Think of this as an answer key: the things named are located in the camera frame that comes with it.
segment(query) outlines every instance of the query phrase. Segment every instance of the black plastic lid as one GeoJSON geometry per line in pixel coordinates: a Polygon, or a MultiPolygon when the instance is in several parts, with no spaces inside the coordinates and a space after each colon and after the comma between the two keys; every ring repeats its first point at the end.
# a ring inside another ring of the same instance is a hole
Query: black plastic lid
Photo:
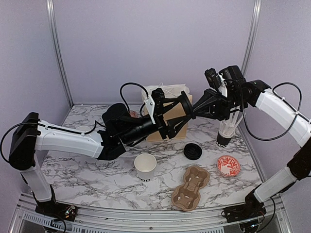
{"type": "Polygon", "coordinates": [[[197,144],[188,143],[185,145],[184,154],[188,159],[197,160],[202,155],[202,149],[197,144]]]}

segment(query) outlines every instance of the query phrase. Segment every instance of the marble tabletop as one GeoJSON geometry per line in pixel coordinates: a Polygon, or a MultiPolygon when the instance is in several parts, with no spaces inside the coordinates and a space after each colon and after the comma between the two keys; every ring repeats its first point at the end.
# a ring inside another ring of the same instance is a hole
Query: marble tabletop
{"type": "MultiPolygon", "coordinates": [[[[74,106],[66,118],[65,127],[77,128],[101,119],[108,105],[74,106]]],[[[138,110],[138,105],[131,109],[138,110]]],[[[113,161],[99,161],[79,154],[49,151],[42,171],[53,185],[56,199],[74,204],[129,210],[176,210],[171,195],[183,183],[186,169],[198,165],[210,172],[207,186],[200,190],[197,208],[208,208],[240,203],[261,181],[259,174],[239,132],[226,148],[216,145],[218,121],[197,118],[189,122],[187,137],[162,142],[141,142],[113,161]],[[202,156],[195,161],[187,159],[183,148],[196,143],[202,156]],[[134,168],[134,159],[140,153],[150,153],[157,159],[155,178],[141,182],[134,168]],[[217,170],[217,159],[231,155],[241,164],[234,178],[224,178],[217,170]]]]}

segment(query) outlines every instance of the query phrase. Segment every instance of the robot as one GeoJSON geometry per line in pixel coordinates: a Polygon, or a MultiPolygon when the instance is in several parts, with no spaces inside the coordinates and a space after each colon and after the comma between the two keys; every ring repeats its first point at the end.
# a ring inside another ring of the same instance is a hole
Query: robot
{"type": "Polygon", "coordinates": [[[211,88],[205,90],[194,105],[185,92],[177,98],[167,99],[163,90],[158,88],[147,95],[144,101],[148,115],[133,118],[123,103],[116,103],[103,113],[104,125],[101,126],[105,128],[97,132],[96,124],[91,131],[82,132],[40,120],[38,113],[29,113],[22,123],[9,129],[2,138],[1,147],[5,136],[17,128],[7,162],[20,171],[31,188],[37,202],[36,212],[74,221],[77,211],[75,206],[56,201],[53,188],[47,183],[38,164],[35,154],[37,150],[57,150],[83,154],[98,160],[113,160],[126,151],[124,145],[132,147],[156,131],[159,131],[163,139],[171,139],[192,119],[205,117],[226,120],[237,107],[245,117],[244,109],[251,105],[287,129],[286,133],[289,132],[300,146],[300,150],[283,169],[245,197],[245,204],[227,207],[223,211],[227,222],[265,214],[263,203],[266,200],[309,176],[311,121],[263,81],[247,82],[238,66],[229,66],[219,74],[211,68],[205,71],[205,76],[211,88]],[[185,115],[165,121],[163,114],[179,103],[185,115]]]}

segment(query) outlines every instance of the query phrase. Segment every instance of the red patterned bowl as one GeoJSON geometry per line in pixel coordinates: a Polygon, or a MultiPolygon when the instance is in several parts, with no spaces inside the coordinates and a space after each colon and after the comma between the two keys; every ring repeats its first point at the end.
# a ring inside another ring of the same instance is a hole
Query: red patterned bowl
{"type": "Polygon", "coordinates": [[[224,155],[218,159],[217,168],[220,174],[225,177],[236,176],[241,170],[238,160],[229,155],[224,155]]]}

